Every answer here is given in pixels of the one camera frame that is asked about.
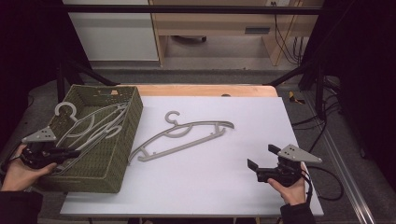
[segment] white cabinet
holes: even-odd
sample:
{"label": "white cabinet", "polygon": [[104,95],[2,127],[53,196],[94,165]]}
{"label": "white cabinet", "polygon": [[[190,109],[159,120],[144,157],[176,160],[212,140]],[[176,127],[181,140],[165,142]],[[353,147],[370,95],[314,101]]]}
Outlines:
{"label": "white cabinet", "polygon": [[[148,5],[147,0],[64,0],[65,4]],[[158,61],[149,13],[69,13],[91,62]]]}

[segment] gray floor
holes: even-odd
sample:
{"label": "gray floor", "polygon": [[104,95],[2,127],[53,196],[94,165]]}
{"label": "gray floor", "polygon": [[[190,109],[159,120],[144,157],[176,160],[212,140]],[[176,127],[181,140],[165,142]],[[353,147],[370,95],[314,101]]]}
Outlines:
{"label": "gray floor", "polygon": [[[268,55],[263,50],[259,37],[209,37],[205,43],[199,40],[172,38],[163,67],[155,63],[95,64],[97,71],[104,77],[122,83],[227,83],[227,84],[262,84],[280,77],[295,67],[283,60],[278,67],[273,67]],[[94,80],[84,77],[91,83]],[[283,98],[290,122],[294,123],[314,116],[310,104],[298,104],[289,100],[290,90],[299,100],[313,102],[313,91],[296,91],[295,77],[277,88]],[[32,105],[26,110],[19,127],[7,144],[14,145],[26,134],[42,128],[51,118],[57,104],[56,85],[50,82],[31,92]],[[336,103],[335,98],[328,105]],[[318,120],[295,129],[299,146],[308,149],[319,134]],[[324,210],[323,217],[317,217],[318,223],[396,223],[396,195],[375,163],[361,158],[359,146],[349,129],[339,108],[328,116],[326,127],[328,135],[322,136],[313,149],[313,154],[320,156],[324,162],[320,167],[335,174],[338,170],[331,156],[329,139],[341,153],[351,178],[370,209],[375,222],[364,222],[357,216],[353,195],[346,194],[336,202],[320,200]],[[336,197],[339,186],[329,175],[321,171],[310,170],[314,184],[323,197]],[[89,223],[87,218],[60,216],[65,195],[61,192],[44,192],[45,202],[40,213],[40,223]],[[125,223],[125,219],[97,218],[93,223]],[[275,223],[274,218],[262,219],[262,223]]]}

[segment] cabinet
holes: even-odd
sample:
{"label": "cabinet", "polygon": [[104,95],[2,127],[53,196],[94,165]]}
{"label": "cabinet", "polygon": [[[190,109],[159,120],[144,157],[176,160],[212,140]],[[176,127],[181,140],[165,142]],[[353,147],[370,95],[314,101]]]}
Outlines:
{"label": "cabinet", "polygon": [[[270,0],[202,0],[202,6],[243,6],[265,7]],[[283,1],[288,7],[320,7],[323,0]],[[151,5],[197,5],[192,0],[149,0]],[[249,15],[249,14],[152,14],[154,33],[160,62],[166,52],[169,35],[261,35],[273,65],[278,65],[283,45],[280,35],[285,39],[291,36],[310,36],[318,16],[293,15]],[[279,29],[276,42],[276,25]]]}
{"label": "cabinet", "polygon": [[[149,4],[147,0],[64,0],[64,3]],[[92,63],[158,61],[152,21],[148,13],[69,13],[69,16]]]}

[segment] black metal pole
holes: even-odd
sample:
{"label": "black metal pole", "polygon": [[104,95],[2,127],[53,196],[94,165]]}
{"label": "black metal pole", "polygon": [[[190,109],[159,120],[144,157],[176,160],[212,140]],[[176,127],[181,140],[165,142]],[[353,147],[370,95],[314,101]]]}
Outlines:
{"label": "black metal pole", "polygon": [[84,13],[204,13],[204,14],[276,14],[323,15],[339,11],[322,7],[237,7],[237,6],[141,6],[141,5],[63,5],[43,6],[44,11]]}

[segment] floor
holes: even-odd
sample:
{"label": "floor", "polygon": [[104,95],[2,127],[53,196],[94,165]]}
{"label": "floor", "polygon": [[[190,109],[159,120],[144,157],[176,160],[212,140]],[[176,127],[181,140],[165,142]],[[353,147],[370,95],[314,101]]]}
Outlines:
{"label": "floor", "polygon": [[[223,83],[256,84],[268,83],[274,78],[285,75],[296,65],[282,60],[273,67],[259,37],[209,36],[206,42],[200,39],[172,37],[162,67],[156,63],[95,64],[98,73],[121,83]],[[312,91],[298,91],[294,77],[279,85],[277,93],[284,100],[290,117],[295,123],[315,116]],[[89,77],[84,79],[95,83]],[[15,130],[8,146],[21,139],[33,128],[42,126],[42,120],[49,120],[56,106],[56,85],[54,82],[36,88],[31,92],[32,105],[26,110],[19,127]],[[290,100],[290,92],[296,101]],[[325,90],[329,97],[327,105],[337,105],[331,90]],[[323,128],[320,119],[312,119],[304,125],[296,125],[294,131],[301,148],[311,148]],[[321,168],[332,171],[346,184],[346,193],[340,200],[332,202],[321,199],[323,217],[317,223],[396,223],[396,195],[376,168],[373,161],[361,157],[359,146],[342,108],[335,106],[329,110],[325,132],[313,147],[313,154],[325,162]],[[340,173],[340,162],[345,165],[348,175]],[[312,170],[312,178],[318,193],[324,198],[336,198],[341,188],[334,177],[320,170]],[[40,223],[89,223],[85,217],[60,216],[65,194],[44,192],[45,201],[39,215]],[[125,218],[94,218],[93,223],[126,223]],[[262,224],[275,224],[275,218],[262,218]]]}

